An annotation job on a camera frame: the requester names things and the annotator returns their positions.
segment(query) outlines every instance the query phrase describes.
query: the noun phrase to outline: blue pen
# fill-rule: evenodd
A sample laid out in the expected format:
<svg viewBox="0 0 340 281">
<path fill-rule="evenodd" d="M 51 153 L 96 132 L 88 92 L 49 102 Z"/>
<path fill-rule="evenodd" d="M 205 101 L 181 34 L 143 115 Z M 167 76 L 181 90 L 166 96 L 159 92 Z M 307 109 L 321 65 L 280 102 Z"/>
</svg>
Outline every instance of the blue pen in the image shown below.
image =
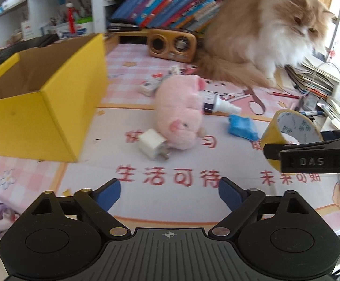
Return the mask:
<svg viewBox="0 0 340 281">
<path fill-rule="evenodd" d="M 325 113 L 323 111 L 310 111 L 310 112 L 300 112 L 300 114 L 306 115 L 306 116 L 325 116 Z"/>
</svg>

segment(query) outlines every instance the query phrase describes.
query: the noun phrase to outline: pen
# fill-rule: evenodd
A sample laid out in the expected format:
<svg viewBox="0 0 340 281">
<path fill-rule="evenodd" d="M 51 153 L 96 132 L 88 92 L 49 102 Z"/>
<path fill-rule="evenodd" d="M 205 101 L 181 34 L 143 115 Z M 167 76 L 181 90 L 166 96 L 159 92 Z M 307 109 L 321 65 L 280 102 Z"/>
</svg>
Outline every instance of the pen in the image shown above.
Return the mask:
<svg viewBox="0 0 340 281">
<path fill-rule="evenodd" d="M 303 114 L 303 115 L 312 115 L 312 116 L 321 116 L 321 115 L 324 115 L 325 116 L 325 113 L 323 111 L 309 111 L 309 112 L 300 112 L 300 114 Z"/>
<path fill-rule="evenodd" d="M 292 95 L 292 94 L 277 93 L 277 92 L 268 92 L 268 94 L 274 95 L 274 96 L 280 96 L 280 97 L 295 98 L 295 99 L 300 98 L 300 96 L 296 96 L 296 95 Z"/>
</svg>

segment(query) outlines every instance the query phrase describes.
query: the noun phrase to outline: pig toy's ear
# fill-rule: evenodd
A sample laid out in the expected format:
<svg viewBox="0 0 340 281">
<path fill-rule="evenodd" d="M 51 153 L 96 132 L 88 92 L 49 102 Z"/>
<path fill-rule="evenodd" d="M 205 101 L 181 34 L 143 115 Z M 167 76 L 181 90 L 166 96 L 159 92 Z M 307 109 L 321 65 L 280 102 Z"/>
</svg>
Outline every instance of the pig toy's ear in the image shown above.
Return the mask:
<svg viewBox="0 0 340 281">
<path fill-rule="evenodd" d="M 206 80 L 204 78 L 198 77 L 197 83 L 199 91 L 202 91 L 206 88 Z"/>
<path fill-rule="evenodd" d="M 182 124 L 182 121 L 180 119 L 174 120 L 171 124 L 170 124 L 170 131 L 171 132 L 176 132 L 178 130 L 180 130 L 180 125 Z"/>
</svg>

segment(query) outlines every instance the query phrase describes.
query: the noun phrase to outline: radio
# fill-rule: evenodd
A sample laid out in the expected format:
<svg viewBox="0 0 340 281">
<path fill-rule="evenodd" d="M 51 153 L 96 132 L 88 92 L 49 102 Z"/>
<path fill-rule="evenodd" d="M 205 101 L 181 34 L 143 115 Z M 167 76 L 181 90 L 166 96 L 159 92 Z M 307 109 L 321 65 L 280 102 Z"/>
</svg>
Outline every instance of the radio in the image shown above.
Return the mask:
<svg viewBox="0 0 340 281">
<path fill-rule="evenodd" d="M 153 28 L 149 30 L 147 45 L 152 57 L 190 63 L 196 53 L 197 39 L 187 31 Z"/>
</svg>

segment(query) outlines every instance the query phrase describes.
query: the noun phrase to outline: tablecloth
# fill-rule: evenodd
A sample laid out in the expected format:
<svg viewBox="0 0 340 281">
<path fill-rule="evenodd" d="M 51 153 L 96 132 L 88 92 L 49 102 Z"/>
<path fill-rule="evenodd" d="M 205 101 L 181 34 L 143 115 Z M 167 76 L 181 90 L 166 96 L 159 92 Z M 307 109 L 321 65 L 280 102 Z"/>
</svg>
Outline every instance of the tablecloth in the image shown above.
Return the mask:
<svg viewBox="0 0 340 281">
<path fill-rule="evenodd" d="M 42 191 L 54 190 L 59 196 L 69 196 L 81 188 L 95 189 L 116 177 L 122 182 L 122 197 L 111 213 L 128 227 L 208 229 L 228 214 L 215 189 L 218 179 L 226 176 L 245 189 L 256 186 L 268 194 L 280 195 L 286 189 L 296 189 L 340 232 L 338 175 L 287 177 L 275 172 L 263 158 L 259 143 L 225 134 L 224 116 L 205 117 L 208 135 L 200 139 L 193 149 L 196 152 L 175 151 L 168 165 L 150 162 L 137 150 L 135 142 L 153 125 L 153 99 L 138 93 L 137 88 L 153 74 L 166 73 L 175 62 L 152 58 L 146 46 L 129 44 L 119 45 L 106 61 L 109 86 L 96 111 L 80 161 L 68 164 L 0 157 L 0 203 L 20 214 Z M 289 107 L 295 100 L 271 95 L 268 89 L 207 82 L 207 91 L 240 106 L 244 115 L 254 119 L 260 134 L 278 109 Z M 275 91 L 293 93 L 287 89 Z M 228 161 L 227 167 L 218 162 L 222 158 Z M 257 166 L 251 168 L 254 171 L 249 170 L 250 159 L 259 159 Z M 190 178 L 192 185 L 187 186 Z"/>
</svg>

